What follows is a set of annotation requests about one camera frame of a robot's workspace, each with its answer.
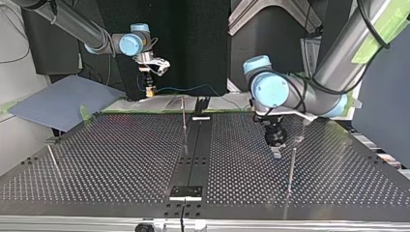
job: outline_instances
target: perforated metal table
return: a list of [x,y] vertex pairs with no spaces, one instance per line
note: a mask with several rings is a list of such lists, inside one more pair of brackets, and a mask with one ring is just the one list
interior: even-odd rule
[[[287,116],[281,159],[251,114],[182,125],[180,114],[106,114],[79,126],[51,147],[57,165],[44,148],[0,177],[0,231],[8,216],[410,222],[410,182],[335,122]],[[169,201],[175,186],[203,187],[202,201]]]

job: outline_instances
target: blue board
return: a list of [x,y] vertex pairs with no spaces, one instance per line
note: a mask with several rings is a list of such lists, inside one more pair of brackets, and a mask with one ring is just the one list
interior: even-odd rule
[[50,128],[69,131],[83,121],[82,105],[91,115],[122,96],[125,96],[122,91],[71,75],[19,102],[9,112]]

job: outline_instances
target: blue joint cap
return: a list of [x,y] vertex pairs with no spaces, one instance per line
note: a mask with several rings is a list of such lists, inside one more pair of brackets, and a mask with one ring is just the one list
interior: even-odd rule
[[270,108],[281,106],[289,96],[287,81],[271,72],[256,76],[250,88],[256,101]]
[[98,54],[92,47],[89,47],[87,44],[84,44],[84,47],[88,51],[88,53],[95,54],[95,55]]
[[142,51],[141,38],[135,34],[126,34],[120,40],[120,49],[127,56],[134,56]]
[[256,70],[261,67],[269,66],[271,67],[271,60],[266,55],[256,56],[251,59],[248,59],[244,63],[244,73],[248,73],[252,70]]
[[144,31],[150,32],[150,27],[146,23],[135,23],[131,25],[131,31]]
[[347,105],[347,100],[348,100],[347,94],[342,95],[340,97],[340,100],[338,101],[337,105],[333,109],[331,109],[331,111],[329,111],[329,112],[327,112],[323,115],[320,115],[320,116],[321,117],[326,117],[326,118],[334,118],[334,117],[337,117],[337,116],[341,116],[341,114],[344,111],[344,108]]

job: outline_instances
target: black backdrop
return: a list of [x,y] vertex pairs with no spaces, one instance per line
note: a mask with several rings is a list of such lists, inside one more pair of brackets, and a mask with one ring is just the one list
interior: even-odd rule
[[[228,16],[230,0],[98,0],[105,29],[110,33],[130,31],[130,25],[145,22],[152,37],[159,38],[157,56],[171,63],[158,78],[158,87],[191,88],[210,84],[219,95],[226,92],[228,77]],[[126,56],[116,63],[127,95],[142,98],[136,85],[137,65]],[[192,95],[215,95],[209,88]]]

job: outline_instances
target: wire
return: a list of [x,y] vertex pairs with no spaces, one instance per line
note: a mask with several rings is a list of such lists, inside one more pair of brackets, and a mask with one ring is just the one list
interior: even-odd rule
[[307,76],[309,77],[309,79],[311,79],[311,75],[310,75],[310,66],[308,63],[308,50],[307,50],[307,36],[308,36],[308,17],[310,15],[310,9],[311,9],[311,4],[308,3],[308,9],[307,9],[307,19],[305,20],[305,35],[304,35],[304,54],[305,54],[305,63],[307,65]]
[[382,49],[383,49],[383,46],[380,46],[380,47],[377,49],[376,53],[374,53],[374,55],[373,55],[373,56],[371,57],[371,59],[368,61],[367,65],[366,65],[366,67],[365,67],[365,70],[363,71],[363,73],[362,73],[362,75],[360,76],[360,78],[358,79],[358,81],[356,81],[356,83],[355,83],[352,87],[348,88],[347,90],[344,90],[344,91],[334,91],[334,90],[331,90],[331,89],[326,88],[325,86],[321,85],[321,84],[320,84],[319,82],[317,82],[314,78],[312,79],[311,83],[313,83],[314,87],[316,87],[317,89],[319,89],[319,90],[321,90],[321,91],[323,91],[323,92],[325,92],[325,93],[327,93],[327,94],[331,94],[331,95],[344,95],[344,94],[347,94],[347,93],[349,93],[350,91],[354,90],[356,87],[359,86],[359,84],[360,84],[360,83],[362,82],[362,80],[365,78],[365,75],[366,75],[366,73],[367,73],[367,71],[368,71],[368,68],[370,68],[371,63],[373,63],[373,61],[374,61],[374,59],[376,58],[377,54],[379,54]]
[[20,60],[26,58],[26,57],[28,56],[28,54],[30,54],[30,47],[27,48],[27,51],[26,51],[26,53],[25,53],[23,56],[21,56],[21,57],[19,57],[19,58],[16,58],[16,59],[14,59],[14,60],[0,61],[0,65],[10,64],[10,63],[14,63],[14,62],[20,61]]
[[196,86],[196,87],[189,88],[189,89],[178,89],[178,88],[173,88],[173,87],[164,87],[164,88],[159,89],[159,90],[157,91],[157,93],[158,93],[158,92],[161,92],[161,91],[165,91],[165,90],[174,90],[174,91],[178,91],[178,92],[188,92],[188,91],[192,91],[192,90],[195,90],[195,89],[200,89],[200,88],[203,88],[203,87],[208,87],[208,88],[210,88],[210,89],[212,90],[212,92],[214,92],[215,95],[217,95],[218,97],[222,98],[222,99],[225,100],[226,102],[229,102],[229,103],[235,105],[241,112],[243,111],[242,108],[241,108],[237,103],[235,103],[234,101],[230,101],[230,100],[224,98],[223,96],[221,96],[220,94],[218,94],[218,92],[217,92],[214,88],[212,88],[212,86],[209,85],[209,84],[202,84],[202,85],[198,85],[198,86]]
[[[375,57],[377,56],[377,54],[379,54],[380,51],[381,51],[383,48],[386,48],[386,49],[389,49],[389,48],[390,48],[390,45],[387,44],[387,43],[385,43],[385,42],[383,41],[383,39],[380,37],[380,35],[377,33],[377,31],[374,29],[373,25],[372,25],[371,22],[369,21],[369,19],[368,19],[368,17],[367,17],[367,14],[366,14],[366,12],[365,12],[365,8],[364,8],[364,5],[363,5],[362,0],[357,0],[357,2],[358,2],[359,12],[360,12],[360,14],[361,14],[361,16],[362,16],[362,18],[363,18],[363,21],[365,22],[365,24],[366,24],[366,26],[367,26],[367,29],[370,31],[370,33],[371,33],[372,36],[375,38],[375,40],[380,43],[381,46],[379,47],[379,49],[377,49],[377,51],[374,53],[374,55],[373,55],[373,56],[371,57],[371,59],[368,61],[367,65],[366,65],[366,67],[365,67],[365,70],[363,71],[363,73],[362,73],[361,77],[358,79],[358,81],[357,81],[352,87],[348,88],[347,90],[344,90],[344,91],[336,91],[336,90],[332,90],[332,89],[329,89],[329,88],[323,86],[323,85],[320,84],[314,77],[311,77],[311,76],[310,76],[310,69],[309,69],[309,65],[308,65],[307,46],[306,46],[306,36],[307,36],[307,34],[305,34],[305,37],[304,37],[304,51],[305,51],[305,52],[304,52],[304,54],[305,54],[305,62],[306,62],[306,66],[307,66],[308,79],[306,80],[304,77],[302,77],[302,76],[300,76],[300,75],[298,75],[298,74],[296,74],[296,73],[294,73],[294,74],[295,74],[296,76],[300,77],[300,78],[304,81],[304,83],[305,83],[305,89],[306,89],[306,90],[308,89],[307,84],[310,83],[310,84],[311,84],[312,86],[314,86],[315,88],[317,88],[317,89],[319,89],[319,90],[321,90],[321,91],[323,91],[323,92],[325,92],[325,93],[327,93],[327,94],[330,94],[330,95],[344,95],[344,94],[347,94],[347,93],[349,93],[350,91],[354,90],[357,86],[359,86],[359,84],[360,84],[360,83],[362,82],[362,80],[365,78],[365,75],[366,75],[366,73],[367,73],[367,70],[368,70],[368,68],[370,67],[370,65],[373,63],[373,61],[374,61]],[[309,14],[310,9],[311,9],[311,4],[309,4],[309,8],[308,8],[308,10],[307,10],[307,20],[306,20],[306,23],[305,23],[305,29],[306,29],[306,27],[308,26],[308,14]]]
[[370,22],[368,19],[367,13],[365,12],[365,7],[363,5],[362,0],[357,0],[358,2],[358,9],[360,12],[360,15],[362,16],[363,21],[365,22],[367,29],[370,31],[371,35],[374,37],[374,39],[384,48],[389,49],[390,45],[387,44],[383,38],[380,36],[380,34],[376,31],[374,28],[373,24]]
[[9,23],[13,26],[13,28],[16,30],[16,32],[18,32],[18,34],[20,34],[24,39],[27,39],[27,36],[20,31],[20,29],[17,28],[17,26],[15,26],[15,24],[13,23],[13,21],[9,18],[9,16],[6,14],[6,12],[2,9],[2,8],[7,8],[9,9],[13,14],[15,14],[15,16],[18,18],[18,20],[20,21],[21,26],[24,28],[24,22],[23,19],[21,19],[21,17],[18,15],[18,12],[13,9],[12,7],[10,7],[9,5],[0,5],[0,10],[3,13],[4,17],[9,21]]
[[96,73],[98,75],[98,77],[100,79],[97,79],[93,74],[91,74],[99,83],[103,84],[103,77],[100,75],[99,72],[97,72],[93,67],[91,67],[89,64],[85,63],[84,61],[82,62],[82,64],[84,65],[84,68],[86,70],[88,70],[89,73],[91,73],[90,71],[93,71],[94,73]]
[[76,7],[76,4],[78,3],[78,0],[75,0],[75,2],[73,3],[73,7]]
[[138,86],[138,90],[141,92],[145,92],[145,90],[143,90],[141,88],[141,86],[139,86],[139,72],[136,74],[136,85]]
[[[5,5],[5,4],[0,5],[0,9],[1,9],[2,7],[5,7],[5,8],[7,8],[7,9],[9,9],[10,11],[12,11],[12,12],[15,14],[15,16],[20,20],[20,23],[21,23],[21,25],[22,25],[23,28],[24,28],[24,22],[22,21],[22,19],[21,19],[20,16],[18,15],[18,12],[17,12],[15,9],[13,9],[13,8],[10,7],[9,5]],[[20,34],[24,39],[27,40],[27,37],[24,35],[24,33],[22,33],[22,32],[17,28],[17,26],[15,26],[15,24],[14,24],[13,21],[9,18],[9,16],[6,14],[6,12],[5,12],[3,9],[1,9],[1,11],[2,11],[2,13],[4,14],[4,16],[6,17],[6,19],[7,19],[7,20],[11,23],[11,25],[14,27],[14,29],[18,32],[18,34]],[[20,60],[26,58],[29,54],[30,54],[30,46],[27,45],[27,51],[26,51],[26,53],[25,53],[23,56],[21,56],[21,57],[19,57],[19,58],[15,58],[15,59],[13,59],[13,60],[0,61],[0,65],[10,64],[10,63],[14,63],[14,62],[20,61]]]
[[108,85],[110,78],[111,78],[111,56],[108,56],[108,79],[105,85]]

